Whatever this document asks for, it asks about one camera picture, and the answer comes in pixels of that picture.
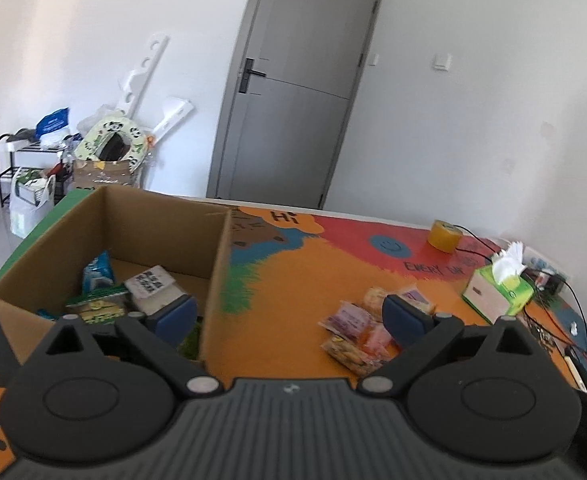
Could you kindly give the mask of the wall light switch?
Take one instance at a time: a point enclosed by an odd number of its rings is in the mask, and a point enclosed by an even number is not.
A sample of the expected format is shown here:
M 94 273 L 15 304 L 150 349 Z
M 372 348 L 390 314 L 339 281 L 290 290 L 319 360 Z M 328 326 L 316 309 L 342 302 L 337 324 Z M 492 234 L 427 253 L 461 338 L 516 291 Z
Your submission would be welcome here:
M 450 53 L 436 54 L 433 58 L 432 68 L 439 72 L 449 72 L 453 62 L 453 55 Z

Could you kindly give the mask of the green white snack packet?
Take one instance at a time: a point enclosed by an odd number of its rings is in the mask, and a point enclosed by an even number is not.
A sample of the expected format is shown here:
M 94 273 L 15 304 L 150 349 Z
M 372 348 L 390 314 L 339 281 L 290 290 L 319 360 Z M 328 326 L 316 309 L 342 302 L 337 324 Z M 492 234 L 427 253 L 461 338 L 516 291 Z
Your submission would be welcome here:
M 129 303 L 130 292 L 124 285 L 97 288 L 72 298 L 66 304 L 66 314 L 78 315 L 89 325 L 110 324 L 126 315 Z

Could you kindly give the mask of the red orange snack packet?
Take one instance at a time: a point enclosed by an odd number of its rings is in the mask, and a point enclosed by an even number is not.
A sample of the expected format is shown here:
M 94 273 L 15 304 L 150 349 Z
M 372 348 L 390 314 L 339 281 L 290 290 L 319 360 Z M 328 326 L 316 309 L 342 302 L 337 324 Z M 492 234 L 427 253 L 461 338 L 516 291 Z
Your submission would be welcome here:
M 359 335 L 359 348 L 376 359 L 388 359 L 392 337 L 381 323 L 368 325 Z

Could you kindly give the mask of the white shopping bag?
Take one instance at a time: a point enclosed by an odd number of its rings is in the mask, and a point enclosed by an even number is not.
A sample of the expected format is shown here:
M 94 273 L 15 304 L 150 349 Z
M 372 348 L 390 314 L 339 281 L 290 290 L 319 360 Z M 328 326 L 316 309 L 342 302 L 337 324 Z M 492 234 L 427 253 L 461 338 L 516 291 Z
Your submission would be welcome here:
M 20 167 L 11 180 L 10 229 L 25 238 L 54 208 L 54 176 Z

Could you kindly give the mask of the orange bread snack packet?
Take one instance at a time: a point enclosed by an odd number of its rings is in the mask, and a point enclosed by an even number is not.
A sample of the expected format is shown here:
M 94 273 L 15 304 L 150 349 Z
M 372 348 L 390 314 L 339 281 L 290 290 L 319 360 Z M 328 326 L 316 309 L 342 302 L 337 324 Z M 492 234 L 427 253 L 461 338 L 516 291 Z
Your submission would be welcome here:
M 369 312 L 376 321 L 381 321 L 383 301 L 390 295 L 397 295 L 411 306 L 429 315 L 435 313 L 435 304 L 423 295 L 416 286 L 405 287 L 395 292 L 389 292 L 389 290 L 380 287 L 371 287 L 367 290 L 361 302 L 361 307 Z

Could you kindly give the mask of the black metal rack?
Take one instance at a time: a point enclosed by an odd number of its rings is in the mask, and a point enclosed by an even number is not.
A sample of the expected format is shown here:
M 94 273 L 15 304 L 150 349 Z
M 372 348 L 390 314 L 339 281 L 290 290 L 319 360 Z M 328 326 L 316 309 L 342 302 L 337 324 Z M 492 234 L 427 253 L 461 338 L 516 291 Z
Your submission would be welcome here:
M 54 203 L 58 204 L 68 192 L 72 181 L 73 148 L 80 140 L 68 134 L 57 146 L 43 146 L 30 138 L 32 130 L 0 136 L 0 206 L 9 205 L 10 183 L 20 168 L 43 171 L 54 175 Z

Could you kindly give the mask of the black power adapter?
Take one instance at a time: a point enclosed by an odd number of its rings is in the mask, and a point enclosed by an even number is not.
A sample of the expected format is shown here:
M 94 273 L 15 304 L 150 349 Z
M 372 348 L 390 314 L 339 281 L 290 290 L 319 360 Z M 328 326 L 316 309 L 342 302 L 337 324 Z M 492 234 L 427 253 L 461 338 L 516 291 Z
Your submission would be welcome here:
M 548 297 L 558 296 L 564 284 L 565 280 L 558 274 L 540 273 L 535 280 L 537 290 Z

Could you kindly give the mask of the yellow tape roll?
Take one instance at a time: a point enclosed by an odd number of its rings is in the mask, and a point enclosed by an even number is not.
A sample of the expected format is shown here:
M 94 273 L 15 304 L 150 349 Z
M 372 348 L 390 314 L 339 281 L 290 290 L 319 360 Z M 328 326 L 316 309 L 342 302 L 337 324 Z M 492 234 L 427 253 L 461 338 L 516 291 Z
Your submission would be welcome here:
M 446 254 L 453 254 L 464 237 L 464 232 L 449 222 L 435 220 L 427 237 L 428 244 Z

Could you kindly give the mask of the grey door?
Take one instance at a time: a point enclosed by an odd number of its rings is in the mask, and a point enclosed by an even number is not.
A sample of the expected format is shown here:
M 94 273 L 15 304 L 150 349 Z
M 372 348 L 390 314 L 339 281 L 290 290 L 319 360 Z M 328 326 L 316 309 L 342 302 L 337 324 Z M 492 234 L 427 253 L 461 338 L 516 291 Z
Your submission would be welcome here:
M 206 194 L 325 203 L 381 0 L 249 0 Z

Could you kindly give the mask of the pink purple snack packet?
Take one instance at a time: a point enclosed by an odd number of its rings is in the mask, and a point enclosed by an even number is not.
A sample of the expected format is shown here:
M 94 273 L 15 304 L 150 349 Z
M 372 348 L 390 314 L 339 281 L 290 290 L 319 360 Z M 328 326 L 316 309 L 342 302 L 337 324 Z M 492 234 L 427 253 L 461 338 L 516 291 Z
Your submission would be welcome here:
M 342 301 L 338 311 L 324 318 L 318 325 L 342 338 L 358 341 L 372 322 L 374 318 L 368 311 L 351 302 Z

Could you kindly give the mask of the blue plastic bag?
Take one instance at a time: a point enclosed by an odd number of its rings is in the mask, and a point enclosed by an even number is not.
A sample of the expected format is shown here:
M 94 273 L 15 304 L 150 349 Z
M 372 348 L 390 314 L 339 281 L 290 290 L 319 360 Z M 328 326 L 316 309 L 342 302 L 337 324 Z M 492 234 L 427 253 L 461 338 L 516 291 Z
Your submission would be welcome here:
M 42 148 L 55 148 L 71 134 L 67 107 L 43 117 L 35 128 L 35 140 Z

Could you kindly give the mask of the blue snack packet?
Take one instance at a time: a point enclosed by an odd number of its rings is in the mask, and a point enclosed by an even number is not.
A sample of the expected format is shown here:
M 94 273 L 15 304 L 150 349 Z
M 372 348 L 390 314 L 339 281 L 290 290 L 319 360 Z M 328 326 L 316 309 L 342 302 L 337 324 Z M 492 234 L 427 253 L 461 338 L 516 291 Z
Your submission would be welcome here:
M 82 293 L 89 294 L 97 289 L 108 288 L 115 283 L 115 276 L 107 250 L 92 259 L 83 269 Z

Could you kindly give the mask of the white foam packing piece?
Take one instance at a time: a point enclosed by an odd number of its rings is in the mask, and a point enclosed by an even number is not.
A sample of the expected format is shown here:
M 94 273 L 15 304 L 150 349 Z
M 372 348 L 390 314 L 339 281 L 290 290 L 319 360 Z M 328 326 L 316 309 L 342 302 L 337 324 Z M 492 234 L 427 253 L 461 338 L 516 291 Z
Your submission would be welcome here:
M 150 88 L 152 77 L 170 43 L 170 36 L 163 32 L 153 34 L 142 48 L 140 58 L 125 76 L 120 99 L 115 109 L 125 117 L 135 120 L 144 97 Z M 163 117 L 149 129 L 153 143 L 158 144 L 175 130 L 192 112 L 194 104 L 189 100 L 168 96 L 163 104 Z

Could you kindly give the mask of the dark green snack packet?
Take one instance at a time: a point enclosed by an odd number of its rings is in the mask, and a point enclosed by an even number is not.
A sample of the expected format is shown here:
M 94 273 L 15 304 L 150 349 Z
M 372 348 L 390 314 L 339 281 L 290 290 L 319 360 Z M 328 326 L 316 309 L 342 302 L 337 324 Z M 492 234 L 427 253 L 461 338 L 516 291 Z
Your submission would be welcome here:
M 178 353 L 189 361 L 199 360 L 201 332 L 202 319 L 197 318 L 194 327 L 178 347 Z

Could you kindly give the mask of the white black label packet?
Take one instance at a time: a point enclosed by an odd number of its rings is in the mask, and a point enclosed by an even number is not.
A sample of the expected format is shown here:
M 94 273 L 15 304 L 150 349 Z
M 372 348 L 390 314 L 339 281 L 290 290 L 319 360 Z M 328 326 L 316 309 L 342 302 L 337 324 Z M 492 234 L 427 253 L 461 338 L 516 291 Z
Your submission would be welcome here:
M 132 297 L 135 309 L 147 316 L 158 313 L 187 295 L 162 266 L 152 266 L 134 275 L 124 282 L 124 286 Z

